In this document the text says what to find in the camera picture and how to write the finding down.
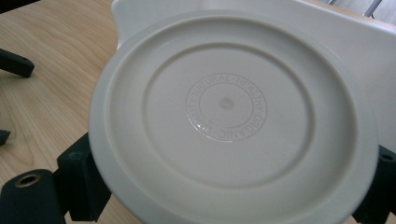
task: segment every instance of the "plate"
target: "plate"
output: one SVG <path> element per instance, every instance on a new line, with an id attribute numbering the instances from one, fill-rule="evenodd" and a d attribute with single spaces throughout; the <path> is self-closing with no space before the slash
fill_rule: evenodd
<path id="1" fill-rule="evenodd" d="M 372 181 L 375 124 L 329 49 L 227 10 L 161 21 L 100 76 L 90 142 L 145 223 L 337 223 Z"/>

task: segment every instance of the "brass screw hole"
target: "brass screw hole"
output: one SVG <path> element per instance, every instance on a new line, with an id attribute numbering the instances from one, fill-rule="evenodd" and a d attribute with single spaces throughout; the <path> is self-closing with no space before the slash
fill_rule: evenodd
<path id="1" fill-rule="evenodd" d="M 15 187 L 17 188 L 26 188 L 32 186 L 33 184 L 37 183 L 40 180 L 41 175 L 39 174 L 29 174 L 24 175 L 19 180 L 15 182 Z"/>

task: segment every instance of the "wooden table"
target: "wooden table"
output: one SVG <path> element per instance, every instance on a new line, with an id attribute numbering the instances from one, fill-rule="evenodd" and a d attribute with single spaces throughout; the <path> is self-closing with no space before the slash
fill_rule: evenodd
<path id="1" fill-rule="evenodd" d="M 94 84 L 117 46 L 111 2 L 42 0 L 0 14 L 0 48 L 35 63 L 28 79 L 0 70 L 0 129 L 12 131 L 0 147 L 0 186 L 33 169 L 55 171 L 88 131 Z M 138 221 L 112 197 L 99 223 Z"/>

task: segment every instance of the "light wood surface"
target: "light wood surface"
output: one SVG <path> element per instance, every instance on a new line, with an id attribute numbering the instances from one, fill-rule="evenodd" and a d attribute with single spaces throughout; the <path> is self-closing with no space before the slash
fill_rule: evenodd
<path id="1" fill-rule="evenodd" d="M 32 169 L 55 171 L 87 132 L 94 84 L 117 46 L 111 2 L 42 0 L 0 14 L 0 48 L 35 64 L 28 79 L 0 70 L 0 129 L 12 131 L 0 147 L 0 186 Z M 138 221 L 112 197 L 98 223 Z"/>

